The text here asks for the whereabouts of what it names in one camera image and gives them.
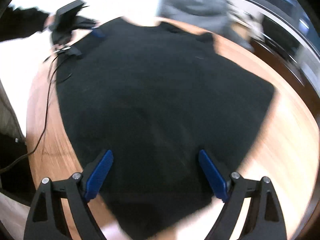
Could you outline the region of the person's left hand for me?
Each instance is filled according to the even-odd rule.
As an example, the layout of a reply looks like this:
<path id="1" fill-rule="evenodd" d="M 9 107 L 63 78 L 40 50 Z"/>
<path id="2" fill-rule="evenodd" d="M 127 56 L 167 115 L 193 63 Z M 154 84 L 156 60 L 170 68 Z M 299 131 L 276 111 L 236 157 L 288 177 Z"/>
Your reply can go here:
<path id="1" fill-rule="evenodd" d="M 43 25 L 43 31 L 48 29 L 55 21 L 55 15 L 50 15 L 46 18 L 44 25 Z"/>

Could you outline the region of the person's left forearm black sleeve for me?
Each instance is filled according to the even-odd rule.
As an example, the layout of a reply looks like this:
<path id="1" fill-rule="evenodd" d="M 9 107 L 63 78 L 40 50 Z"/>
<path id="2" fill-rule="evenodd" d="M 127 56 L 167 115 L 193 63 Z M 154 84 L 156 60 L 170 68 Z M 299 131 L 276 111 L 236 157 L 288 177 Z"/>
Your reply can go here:
<path id="1" fill-rule="evenodd" d="M 26 38 L 45 29 L 49 14 L 37 8 L 7 7 L 1 16 L 1 42 Z"/>

